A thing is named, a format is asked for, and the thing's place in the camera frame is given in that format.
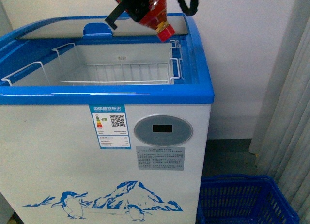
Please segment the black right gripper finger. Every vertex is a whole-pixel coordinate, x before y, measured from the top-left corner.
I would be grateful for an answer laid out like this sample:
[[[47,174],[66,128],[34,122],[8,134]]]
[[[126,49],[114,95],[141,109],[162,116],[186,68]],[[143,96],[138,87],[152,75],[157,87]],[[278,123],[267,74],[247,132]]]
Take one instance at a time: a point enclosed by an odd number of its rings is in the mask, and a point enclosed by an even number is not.
[[[114,30],[117,29],[115,21],[121,16],[123,12],[127,12],[129,16],[135,21],[141,21],[149,12],[149,0],[115,0],[118,5],[107,16],[105,21]]]

